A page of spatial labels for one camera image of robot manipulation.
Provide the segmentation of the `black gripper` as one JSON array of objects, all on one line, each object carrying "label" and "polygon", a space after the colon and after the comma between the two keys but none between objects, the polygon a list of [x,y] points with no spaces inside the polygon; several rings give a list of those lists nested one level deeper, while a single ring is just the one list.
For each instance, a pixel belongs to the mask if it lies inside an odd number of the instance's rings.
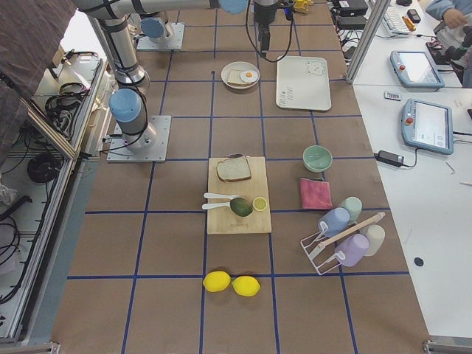
[{"label": "black gripper", "polygon": [[276,4],[254,5],[254,20],[258,27],[258,41],[261,52],[267,52],[270,48],[270,25],[274,22],[276,11]]}]

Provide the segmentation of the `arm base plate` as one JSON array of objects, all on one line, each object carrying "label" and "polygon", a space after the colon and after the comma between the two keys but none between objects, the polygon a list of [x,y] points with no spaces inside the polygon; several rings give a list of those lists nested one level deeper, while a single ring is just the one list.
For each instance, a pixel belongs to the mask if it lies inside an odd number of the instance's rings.
[{"label": "arm base plate", "polygon": [[130,147],[137,136],[123,135],[118,124],[114,134],[119,137],[111,140],[106,160],[108,163],[163,163],[167,157],[167,146],[170,135],[171,116],[150,116],[145,132]]},{"label": "arm base plate", "polygon": [[136,49],[140,52],[181,51],[184,41],[185,23],[168,23],[158,38],[141,37]]}]

